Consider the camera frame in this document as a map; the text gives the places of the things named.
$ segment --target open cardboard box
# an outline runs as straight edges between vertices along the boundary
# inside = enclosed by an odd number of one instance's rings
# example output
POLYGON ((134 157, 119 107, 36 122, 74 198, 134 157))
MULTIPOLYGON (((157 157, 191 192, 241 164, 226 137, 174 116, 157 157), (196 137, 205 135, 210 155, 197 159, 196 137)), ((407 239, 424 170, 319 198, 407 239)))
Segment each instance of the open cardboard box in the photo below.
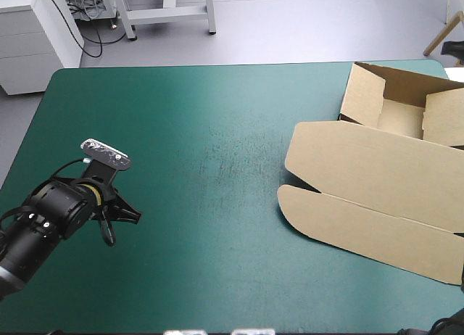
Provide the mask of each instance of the open cardboard box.
POLYGON ((286 168, 319 192, 278 190, 297 230, 461 284, 464 83, 354 63, 340 121, 299 123, 286 168))

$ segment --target metal bracket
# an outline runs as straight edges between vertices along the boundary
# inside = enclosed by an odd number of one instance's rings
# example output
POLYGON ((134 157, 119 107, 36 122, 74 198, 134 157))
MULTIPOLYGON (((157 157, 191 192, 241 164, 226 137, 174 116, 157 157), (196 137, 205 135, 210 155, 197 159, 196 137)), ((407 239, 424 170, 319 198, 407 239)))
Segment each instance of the metal bracket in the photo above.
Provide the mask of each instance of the metal bracket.
POLYGON ((166 330, 164 335, 208 335, 204 330, 166 330))
POLYGON ((259 329, 259 328, 250 328, 250 329, 236 329, 232 331, 231 335, 276 335, 276 331, 272 328, 259 329))
MULTIPOLYGON (((163 335, 208 335, 204 330, 166 330, 163 335)), ((276 335, 272 328, 235 329, 231 335, 276 335)))

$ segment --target table top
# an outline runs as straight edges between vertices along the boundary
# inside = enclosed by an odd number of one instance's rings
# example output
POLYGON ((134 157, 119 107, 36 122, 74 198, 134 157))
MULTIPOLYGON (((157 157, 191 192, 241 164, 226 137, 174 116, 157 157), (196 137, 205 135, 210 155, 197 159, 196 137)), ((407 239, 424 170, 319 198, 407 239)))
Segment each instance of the table top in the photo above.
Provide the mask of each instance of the table top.
MULTIPOLYGON (((430 60, 381 64, 445 76, 430 60)), ((283 166, 293 128, 336 119, 350 67, 57 72, 0 191, 0 212, 96 138, 133 160, 115 185, 143 216, 137 226, 115 224, 113 248, 95 222, 60 243, 0 303, 0 331, 393 332, 458 311, 459 287, 309 239, 279 210, 278 187, 298 183, 283 166)))

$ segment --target box flap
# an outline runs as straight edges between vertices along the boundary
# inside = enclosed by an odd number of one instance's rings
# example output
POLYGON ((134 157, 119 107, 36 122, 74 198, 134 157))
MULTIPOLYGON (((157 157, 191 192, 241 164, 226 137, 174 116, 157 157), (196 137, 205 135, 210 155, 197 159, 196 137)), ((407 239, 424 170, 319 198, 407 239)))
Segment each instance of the box flap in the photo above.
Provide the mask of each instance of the box flap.
POLYGON ((378 119, 379 130, 422 139, 424 108, 384 99, 382 113, 378 119))
POLYGON ((303 234, 449 284, 461 284, 464 239, 342 199, 283 185, 282 213, 303 234))
POLYGON ((428 94, 464 88, 464 83, 414 73, 407 70, 370 65, 361 62, 356 62, 356 65, 385 79, 384 98, 417 105, 418 107, 425 107, 426 96, 428 94))
POLYGON ((429 94, 423 116, 423 139, 464 146, 464 88, 429 94))
POLYGON ((377 127, 384 103, 384 87, 384 79, 353 65, 341 103, 341 115, 361 125, 377 127))
POLYGON ((286 168, 317 190, 464 232, 464 152, 344 121, 299 123, 286 168))

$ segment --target power cord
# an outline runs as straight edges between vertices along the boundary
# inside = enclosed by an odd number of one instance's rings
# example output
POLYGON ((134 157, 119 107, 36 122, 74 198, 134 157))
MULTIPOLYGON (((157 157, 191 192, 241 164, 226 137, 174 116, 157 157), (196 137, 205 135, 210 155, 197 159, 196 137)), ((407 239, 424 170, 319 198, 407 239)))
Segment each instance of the power cord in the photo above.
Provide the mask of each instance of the power cord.
MULTIPOLYGON (((98 54, 91 54, 89 52, 87 52, 80 44, 79 44, 79 41, 77 40, 77 38, 75 37, 73 31, 71 30, 71 27, 69 25, 69 23, 67 22, 66 20, 66 17, 63 15, 61 9, 58 7, 58 4, 55 2, 55 0, 51 0, 51 2, 53 3, 53 5, 57 8, 59 14, 61 15, 62 19, 65 21, 65 24, 67 26, 67 29, 69 30, 72 38, 74 39, 75 43, 79 46, 79 48, 83 51, 84 54, 86 54, 87 56, 90 56, 90 57, 93 57, 93 58, 99 58, 101 55, 103 55, 103 45, 107 45, 107 44, 114 44, 114 43, 117 43, 118 41, 122 40, 125 36, 125 34, 122 34, 120 38, 114 40, 114 41, 107 41, 107 42, 103 42, 102 41, 102 38, 100 37, 100 32, 99 30, 97 29, 97 27, 95 26, 94 24, 94 21, 93 19, 89 18, 89 21, 90 21, 90 24, 92 26, 92 28, 95 30, 95 33, 96 33, 96 36, 98 38, 98 41, 95 41, 95 40, 92 40, 92 39, 89 39, 87 38, 86 36, 82 36, 84 39, 90 41, 91 43, 95 43, 95 44, 99 44, 100 45, 100 51, 98 54)), ((76 5, 69 5, 68 6, 72 6, 74 7, 75 9, 72 10, 72 12, 82 12, 82 11, 85 11, 83 9, 81 9, 80 7, 77 7, 76 5)))

